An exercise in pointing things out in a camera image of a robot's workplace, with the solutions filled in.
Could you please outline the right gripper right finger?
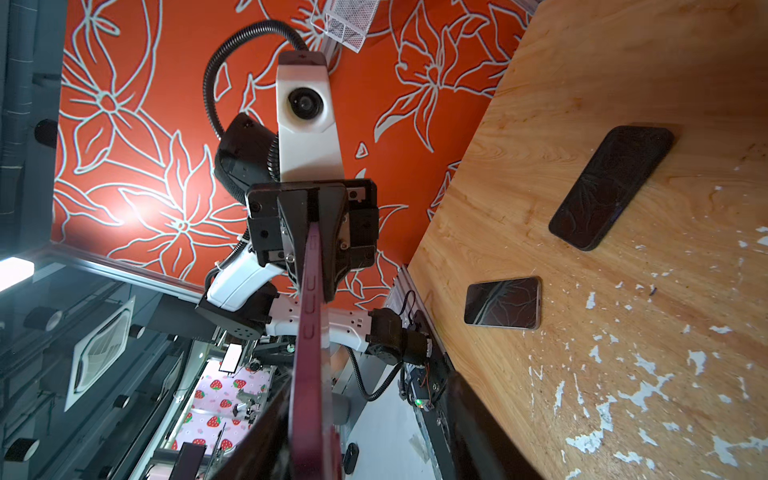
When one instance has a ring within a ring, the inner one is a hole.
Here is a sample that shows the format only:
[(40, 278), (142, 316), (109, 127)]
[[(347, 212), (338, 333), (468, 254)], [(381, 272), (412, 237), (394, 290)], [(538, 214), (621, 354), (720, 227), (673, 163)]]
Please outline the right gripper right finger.
[(459, 372), (448, 377), (445, 396), (457, 479), (542, 479)]

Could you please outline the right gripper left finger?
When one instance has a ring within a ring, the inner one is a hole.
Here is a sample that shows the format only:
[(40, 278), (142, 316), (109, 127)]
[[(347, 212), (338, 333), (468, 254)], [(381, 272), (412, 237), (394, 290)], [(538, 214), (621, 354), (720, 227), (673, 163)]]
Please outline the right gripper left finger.
[(213, 479), (292, 479), (289, 445), (291, 377), (273, 391), (265, 412), (245, 439), (215, 472)]

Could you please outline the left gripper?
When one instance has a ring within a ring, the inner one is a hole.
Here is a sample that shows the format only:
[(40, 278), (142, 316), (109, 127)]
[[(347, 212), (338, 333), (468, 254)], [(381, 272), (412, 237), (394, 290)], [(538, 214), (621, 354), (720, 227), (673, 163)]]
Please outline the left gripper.
[(379, 208), (370, 179), (254, 184), (245, 200), (251, 252), (260, 266), (287, 270), (300, 291), (312, 226), (319, 233), (318, 284), (326, 303), (336, 294), (336, 272), (375, 263)]

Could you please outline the black smartphone picked up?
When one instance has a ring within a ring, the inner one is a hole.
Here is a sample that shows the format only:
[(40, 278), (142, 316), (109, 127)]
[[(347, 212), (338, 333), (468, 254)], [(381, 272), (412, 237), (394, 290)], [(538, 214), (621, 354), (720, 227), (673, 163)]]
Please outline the black smartphone picked up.
[(666, 157), (675, 141), (663, 127), (611, 129), (551, 218), (551, 234), (592, 251)]

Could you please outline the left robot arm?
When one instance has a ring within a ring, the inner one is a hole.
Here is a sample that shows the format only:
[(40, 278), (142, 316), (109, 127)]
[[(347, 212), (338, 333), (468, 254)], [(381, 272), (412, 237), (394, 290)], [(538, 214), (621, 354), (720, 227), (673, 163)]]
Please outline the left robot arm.
[(247, 227), (233, 252), (206, 277), (198, 312), (245, 341), (296, 336), (300, 299), (273, 279), (299, 287), (312, 224), (320, 231), (319, 304), (334, 300), (347, 274), (375, 263), (378, 192), (370, 179), (274, 180), (277, 136), (246, 114), (225, 131), (214, 159), (216, 177), (246, 208)]

